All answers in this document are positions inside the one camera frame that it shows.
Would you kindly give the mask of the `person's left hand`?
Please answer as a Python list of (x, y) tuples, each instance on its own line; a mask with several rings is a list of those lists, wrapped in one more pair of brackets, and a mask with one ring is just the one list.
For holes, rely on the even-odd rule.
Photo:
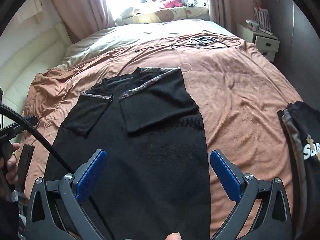
[(15, 152), (19, 148), (20, 148), (20, 144), (18, 142), (15, 142), (14, 144), (12, 144), (12, 154), (10, 156), (10, 159), (8, 161), (4, 161), (3, 158), (0, 159), (1, 168), (3, 168), (4, 165), (7, 166), (8, 172), (5, 175), (5, 178), (10, 185), (16, 184), (18, 181), (18, 174), (17, 174), (18, 167), (16, 165), (17, 158), (15, 155)]

